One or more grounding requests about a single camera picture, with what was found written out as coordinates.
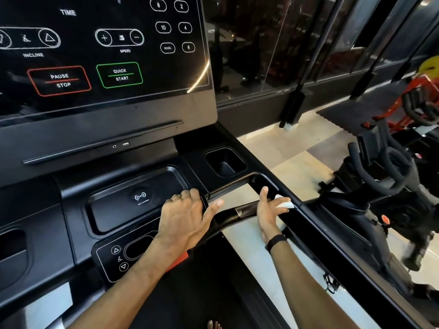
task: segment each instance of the yellow object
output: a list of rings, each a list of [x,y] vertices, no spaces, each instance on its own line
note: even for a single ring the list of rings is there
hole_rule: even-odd
[[[430,79],[439,77],[439,55],[425,60],[419,67],[420,74],[426,74]]]

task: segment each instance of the display panel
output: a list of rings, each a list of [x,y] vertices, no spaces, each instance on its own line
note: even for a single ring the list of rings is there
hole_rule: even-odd
[[[211,89],[200,0],[0,0],[0,127]]]

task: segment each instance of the foot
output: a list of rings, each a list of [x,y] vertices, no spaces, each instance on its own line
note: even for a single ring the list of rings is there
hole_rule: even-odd
[[[207,329],[222,329],[222,327],[217,321],[213,323],[213,321],[210,320],[209,322],[207,322]]]

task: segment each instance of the black wristband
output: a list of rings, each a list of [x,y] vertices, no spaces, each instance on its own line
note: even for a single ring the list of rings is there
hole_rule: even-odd
[[[277,244],[280,241],[287,241],[288,238],[286,236],[284,236],[283,234],[278,234],[277,236],[274,236],[265,246],[265,249],[271,253],[271,249],[273,248],[273,246],[275,244]]]

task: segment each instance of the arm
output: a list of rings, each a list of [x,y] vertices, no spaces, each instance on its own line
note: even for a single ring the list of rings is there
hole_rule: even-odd
[[[288,212],[288,209],[276,206],[290,201],[288,198],[280,198],[268,202],[267,193],[268,188],[262,188],[258,204],[258,222],[265,243],[281,234],[276,225],[276,216]],[[354,321],[314,280],[288,242],[281,241],[274,245],[271,257],[288,305],[300,329],[358,329]]]
[[[158,234],[143,256],[69,329],[128,328],[166,270],[185,250],[195,247],[223,203],[221,199],[213,202],[202,215],[203,204],[196,189],[168,199]]]

